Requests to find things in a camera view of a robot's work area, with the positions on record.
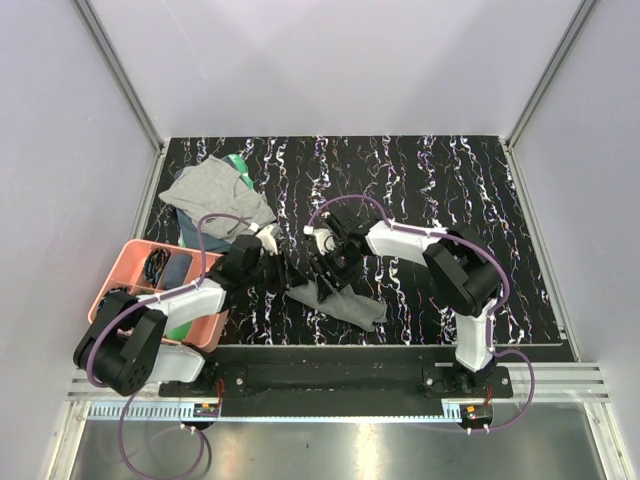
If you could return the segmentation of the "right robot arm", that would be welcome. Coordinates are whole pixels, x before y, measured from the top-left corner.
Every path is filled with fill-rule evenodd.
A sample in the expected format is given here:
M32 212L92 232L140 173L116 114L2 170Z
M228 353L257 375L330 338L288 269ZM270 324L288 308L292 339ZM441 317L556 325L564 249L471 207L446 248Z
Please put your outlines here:
M395 257L427 268L441 300L455 314L455 387L470 397L488 387L495 368L491 317L508 281L470 227L416 227L334 211L324 228L309 223L304 235L311 241L311 267L324 283L320 299L354 283L367 257Z

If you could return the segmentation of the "dark grey napkin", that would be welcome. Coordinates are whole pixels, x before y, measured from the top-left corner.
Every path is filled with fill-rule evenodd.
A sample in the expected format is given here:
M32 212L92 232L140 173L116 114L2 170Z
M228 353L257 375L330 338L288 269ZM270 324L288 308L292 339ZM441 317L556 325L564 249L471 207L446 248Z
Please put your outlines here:
M318 299L318 288L314 282L291 288L286 295L314 310L324 313L365 332L373 332L379 324L387 322L387 305L356 294L351 286L339 292L330 292L323 301Z

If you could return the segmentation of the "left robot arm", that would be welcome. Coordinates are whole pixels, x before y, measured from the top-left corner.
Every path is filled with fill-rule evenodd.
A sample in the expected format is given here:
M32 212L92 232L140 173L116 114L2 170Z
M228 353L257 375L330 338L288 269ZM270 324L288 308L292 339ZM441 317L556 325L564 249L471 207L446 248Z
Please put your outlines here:
M251 287L286 292L307 283L276 242L257 235L237 237L212 265L202 252L197 259L205 270L180 287L144 298L124 291L106 297L73 353L90 383L130 396L148 383L181 382L193 395L206 395L216 372L195 345L165 344L166 332L226 312Z

